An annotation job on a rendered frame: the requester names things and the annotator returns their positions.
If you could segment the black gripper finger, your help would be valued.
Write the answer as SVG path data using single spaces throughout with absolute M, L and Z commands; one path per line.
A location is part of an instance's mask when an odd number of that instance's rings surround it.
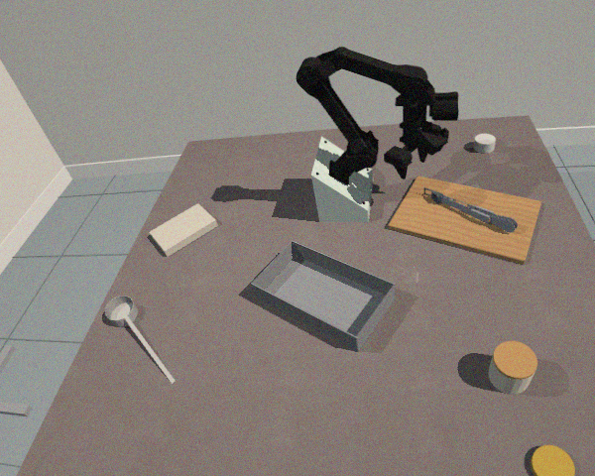
M 409 165 L 410 165 L 410 164 L 408 164 L 408 165 L 407 165 L 407 166 L 406 166 L 404 169 L 400 169 L 400 168 L 398 168 L 398 167 L 395 167 L 395 166 L 394 166 L 394 168 L 395 168 L 395 169 L 396 169 L 396 171 L 398 172 L 398 174 L 399 174 L 399 176 L 401 177 L 401 179 L 406 179 L 406 176 L 407 176 L 407 169 L 408 169 L 408 166 L 409 166 Z
M 417 148 L 417 153 L 418 153 L 419 160 L 423 163 L 427 156 L 426 150 L 422 146 L 419 146 Z

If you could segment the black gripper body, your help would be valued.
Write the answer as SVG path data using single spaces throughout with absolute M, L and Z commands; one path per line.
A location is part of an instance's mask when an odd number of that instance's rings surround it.
M 400 142 L 403 142 L 405 146 L 403 148 L 394 146 L 390 149 L 384 154 L 384 162 L 400 169 L 404 169 L 410 164 L 413 159 L 411 153 L 420 146 L 419 142 L 416 145 L 413 144 L 414 135 L 422 132 L 420 127 L 423 127 L 423 130 L 427 128 L 428 123 L 425 121 L 420 125 L 408 125 L 404 122 L 400 124 L 400 127 L 404 128 L 404 135 L 400 138 Z

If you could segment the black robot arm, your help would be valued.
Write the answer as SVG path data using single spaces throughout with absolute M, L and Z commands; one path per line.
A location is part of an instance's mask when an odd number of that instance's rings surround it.
M 427 79 L 426 70 L 421 66 L 391 64 L 345 47 L 338 47 L 317 58 L 306 58 L 297 72 L 297 83 L 322 104 L 348 141 L 347 151 L 336 162 L 329 162 L 329 175 L 347 185 L 354 172 L 376 164 L 378 140 L 371 130 L 366 133 L 359 128 L 336 95 L 329 77 L 340 69 L 393 87 L 401 94 L 396 97 L 395 106 L 403 106 L 403 122 L 408 125 L 420 125 L 426 121 L 426 106 L 429 106 L 431 120 L 458 119 L 458 92 L 435 92 Z M 448 143 L 449 131 L 446 128 L 434 130 L 430 122 L 424 130 L 423 127 L 419 129 L 422 132 L 414 135 L 413 144 L 417 145 L 419 142 L 430 155 L 434 155 Z

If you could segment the grey measuring scoop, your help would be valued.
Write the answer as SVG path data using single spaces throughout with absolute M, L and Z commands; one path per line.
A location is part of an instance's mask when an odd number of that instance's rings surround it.
M 175 378 L 172 376 L 172 374 L 169 372 L 169 370 L 166 368 L 166 366 L 161 362 L 161 360 L 155 354 L 153 349 L 150 347 L 150 345 L 147 343 L 147 341 L 141 335 L 139 330 L 133 324 L 132 321 L 134 321 L 134 319 L 138 315 L 138 308 L 136 307 L 136 305 L 134 304 L 134 302 L 131 300 L 130 297 L 120 296 L 120 297 L 114 298 L 107 304 L 105 313 L 106 313 L 106 316 L 112 322 L 112 324 L 117 327 L 123 327 L 123 326 L 127 326 L 130 324 L 131 329 L 137 335 L 137 337 L 142 342 L 142 344 L 145 346 L 145 348 L 150 353 L 150 355 L 153 357 L 153 359 L 155 359 L 155 361 L 158 363 L 158 365 L 163 370 L 163 372 L 166 374 L 166 376 L 171 381 L 171 383 L 173 384 L 174 382 L 176 382 Z

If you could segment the beige rectangular block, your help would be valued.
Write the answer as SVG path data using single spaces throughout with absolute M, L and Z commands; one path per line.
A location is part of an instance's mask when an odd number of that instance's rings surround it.
M 198 203 L 150 234 L 168 257 L 217 226 L 216 220 Z

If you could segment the yellow flat disc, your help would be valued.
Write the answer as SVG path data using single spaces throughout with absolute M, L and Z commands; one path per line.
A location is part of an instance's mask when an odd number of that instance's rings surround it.
M 574 476 L 573 463 L 560 447 L 542 445 L 532 456 L 531 469 L 535 476 Z

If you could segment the white cylindrical jar with wooden lid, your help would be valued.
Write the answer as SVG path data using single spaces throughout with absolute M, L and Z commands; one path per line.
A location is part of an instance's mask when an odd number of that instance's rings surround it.
M 530 347 L 519 341 L 507 341 L 495 349 L 488 374 L 496 389 L 513 395 L 528 387 L 536 367 L 537 358 Z

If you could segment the grey cylinder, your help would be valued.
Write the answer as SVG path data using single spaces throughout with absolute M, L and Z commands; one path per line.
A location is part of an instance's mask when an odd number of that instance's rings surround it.
M 480 134 L 475 137 L 474 150 L 479 153 L 491 153 L 495 149 L 495 137 L 490 134 Z

